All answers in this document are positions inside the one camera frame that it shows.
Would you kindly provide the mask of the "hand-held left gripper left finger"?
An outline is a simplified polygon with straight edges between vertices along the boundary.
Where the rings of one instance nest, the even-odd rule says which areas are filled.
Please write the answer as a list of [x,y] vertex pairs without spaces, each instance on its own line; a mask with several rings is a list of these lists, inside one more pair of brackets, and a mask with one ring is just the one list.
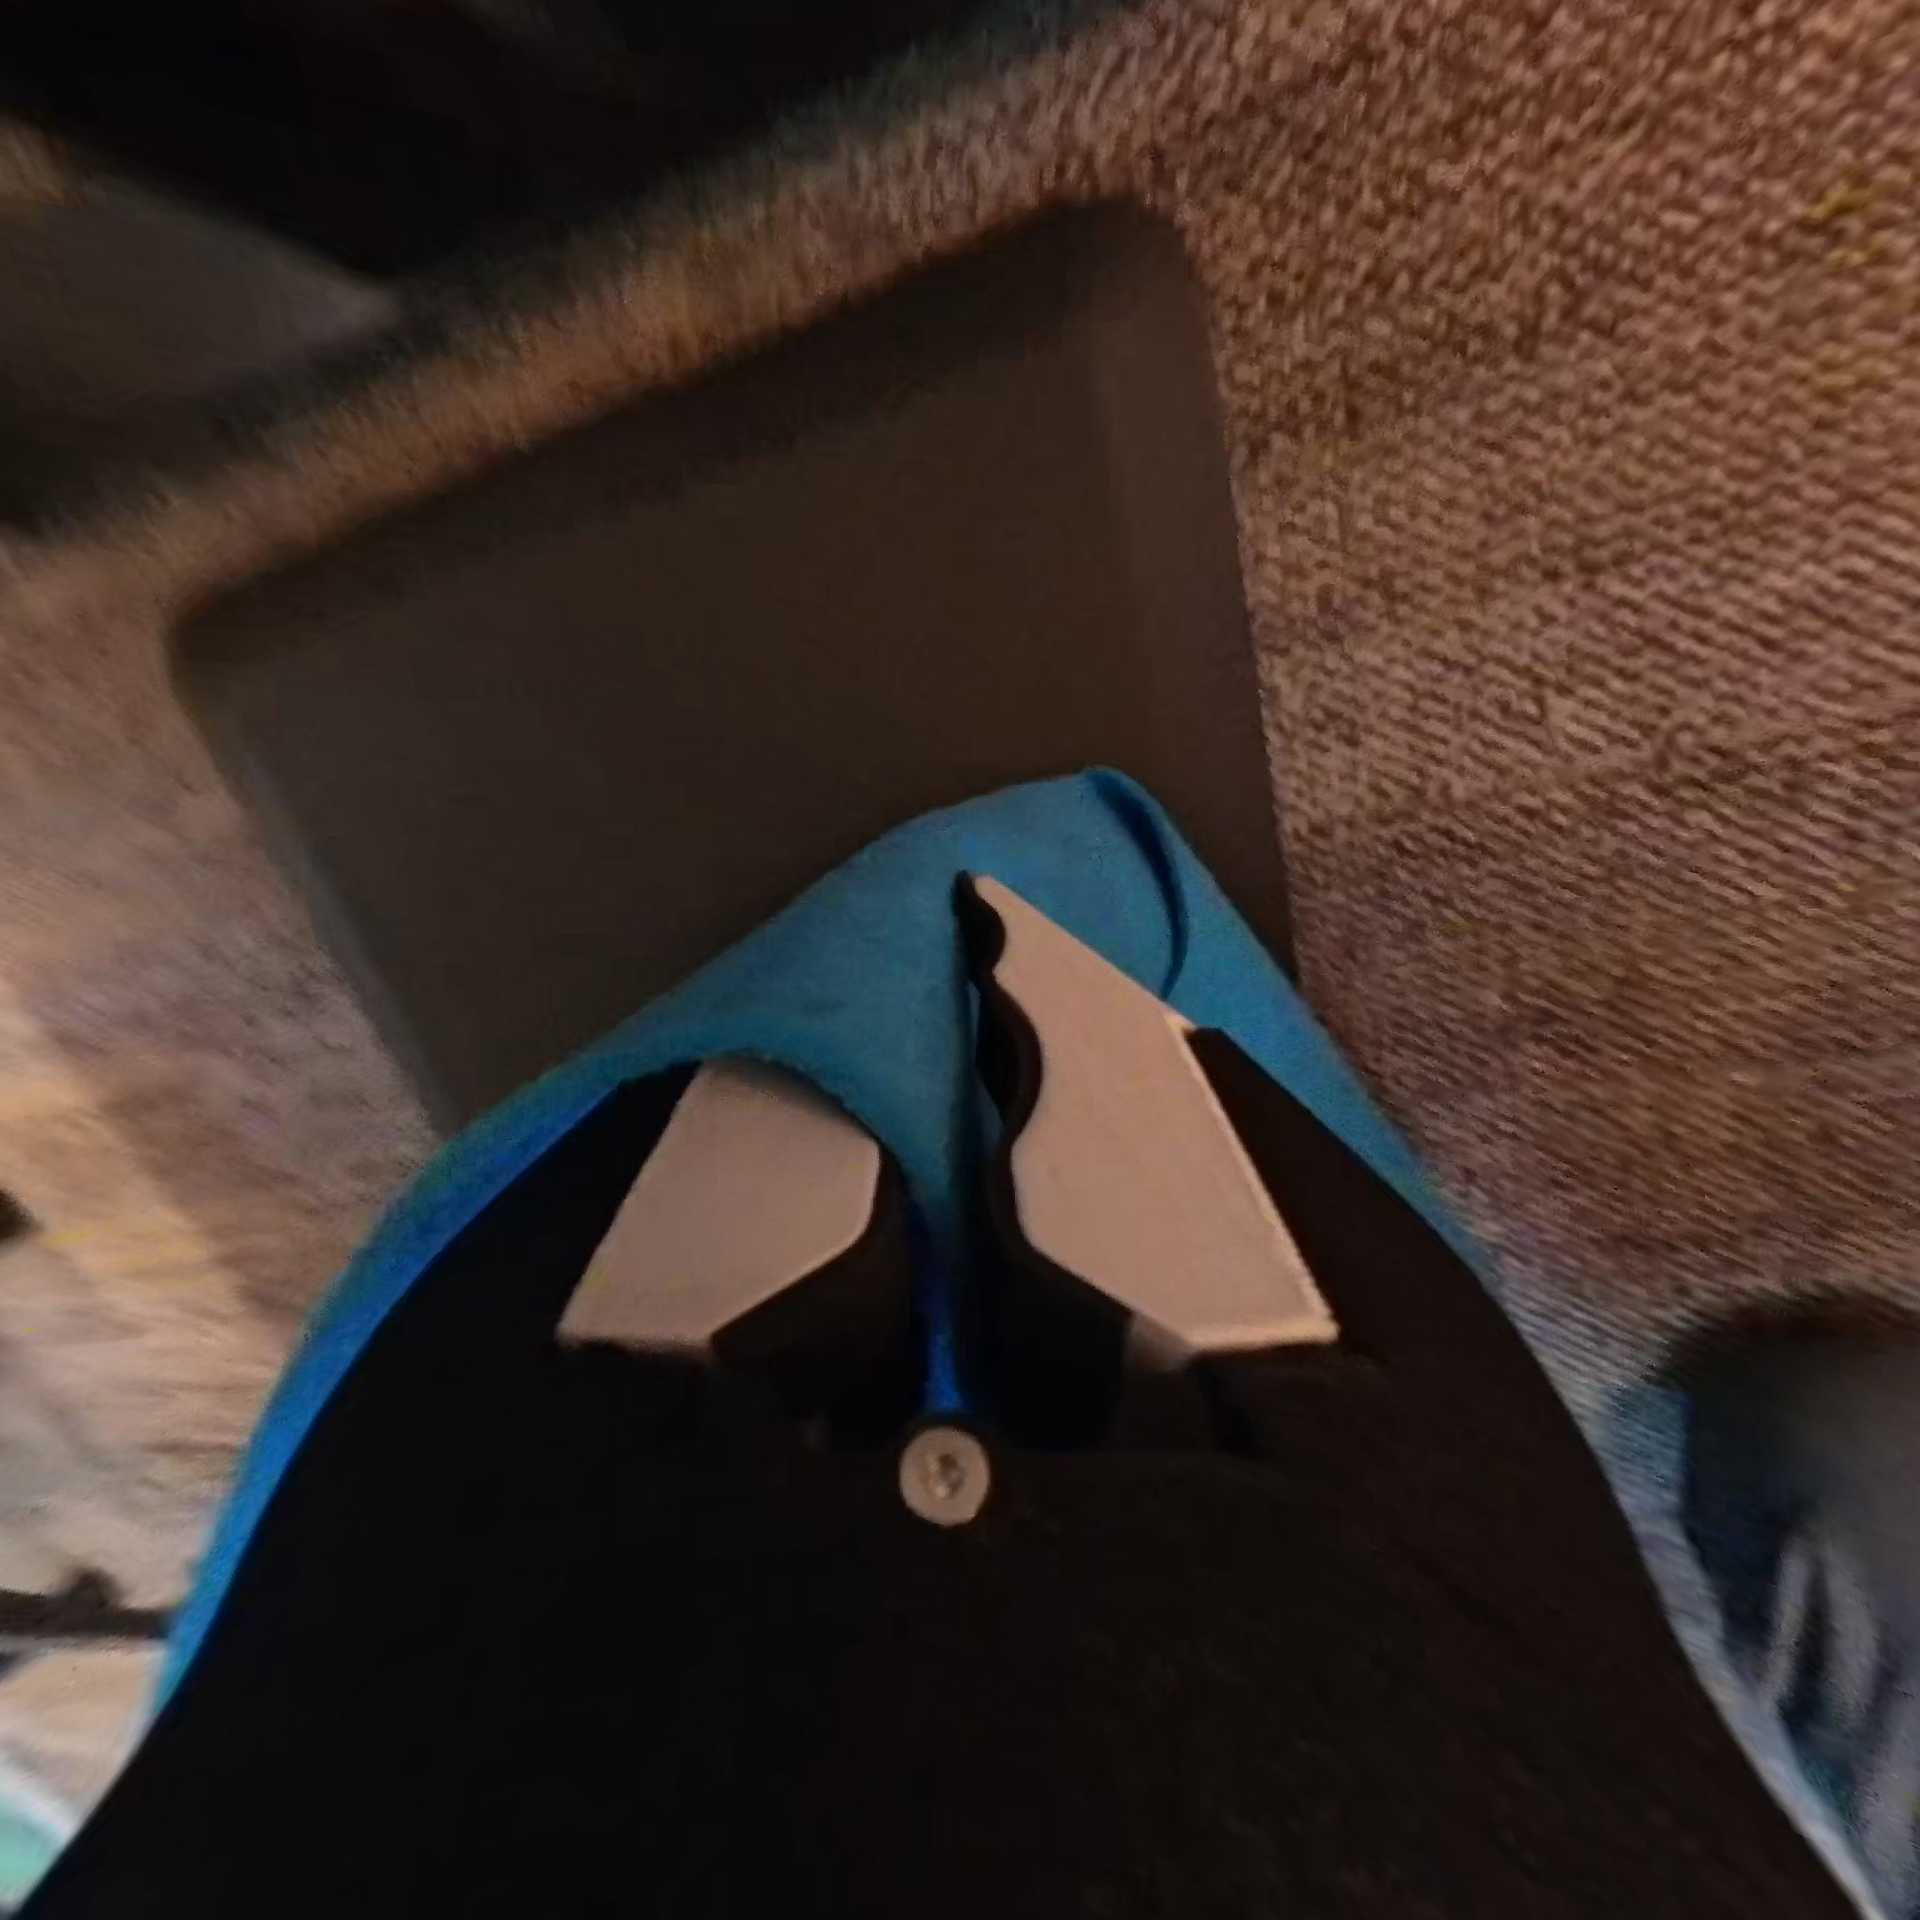
[[911,1251],[890,1156],[798,1072],[709,1062],[557,1334],[638,1355],[905,1349]]

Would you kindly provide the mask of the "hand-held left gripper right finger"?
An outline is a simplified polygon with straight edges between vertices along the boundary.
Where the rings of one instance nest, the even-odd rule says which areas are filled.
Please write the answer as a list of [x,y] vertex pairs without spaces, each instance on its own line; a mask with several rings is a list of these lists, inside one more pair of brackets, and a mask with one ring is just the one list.
[[987,873],[983,1004],[1028,1042],[1006,1124],[1011,1235],[1121,1315],[1152,1371],[1331,1348],[1337,1323],[1196,1056],[1196,1028]]

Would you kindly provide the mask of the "dark grey floor bin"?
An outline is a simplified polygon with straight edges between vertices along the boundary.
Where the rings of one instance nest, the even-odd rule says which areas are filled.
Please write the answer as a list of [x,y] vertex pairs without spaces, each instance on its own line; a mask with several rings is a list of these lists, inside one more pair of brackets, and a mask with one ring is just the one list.
[[1294,971],[1209,300],[1054,210],[205,596],[177,691],[437,1133],[901,824],[1136,779]]

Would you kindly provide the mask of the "person's dark shoe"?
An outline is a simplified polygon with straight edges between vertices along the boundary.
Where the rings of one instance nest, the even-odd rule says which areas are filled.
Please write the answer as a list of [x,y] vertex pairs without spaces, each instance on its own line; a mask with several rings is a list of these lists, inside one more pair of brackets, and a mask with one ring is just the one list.
[[1915,1911],[1918,1334],[1836,1304],[1687,1342],[1681,1528],[1740,1683]]

